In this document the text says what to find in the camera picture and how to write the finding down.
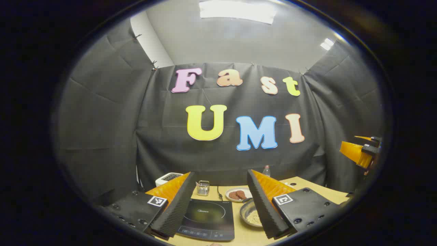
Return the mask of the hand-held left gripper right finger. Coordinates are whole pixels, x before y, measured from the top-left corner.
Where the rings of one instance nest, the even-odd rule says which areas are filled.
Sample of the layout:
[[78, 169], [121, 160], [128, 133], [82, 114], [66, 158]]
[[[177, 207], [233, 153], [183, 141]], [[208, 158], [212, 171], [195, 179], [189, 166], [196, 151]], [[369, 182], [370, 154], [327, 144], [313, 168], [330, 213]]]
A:
[[247, 171], [247, 185], [267, 238], [305, 231], [330, 219], [340, 205], [315, 190], [293, 189], [258, 171]]

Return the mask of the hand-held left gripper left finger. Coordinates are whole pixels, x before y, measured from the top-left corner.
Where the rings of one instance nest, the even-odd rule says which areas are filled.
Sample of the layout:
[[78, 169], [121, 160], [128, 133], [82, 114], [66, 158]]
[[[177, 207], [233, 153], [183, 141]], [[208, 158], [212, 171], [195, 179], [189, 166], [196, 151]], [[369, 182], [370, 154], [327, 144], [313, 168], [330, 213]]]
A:
[[140, 233], [168, 240], [181, 226], [195, 181], [196, 173], [188, 172], [147, 192], [131, 191], [104, 209]]

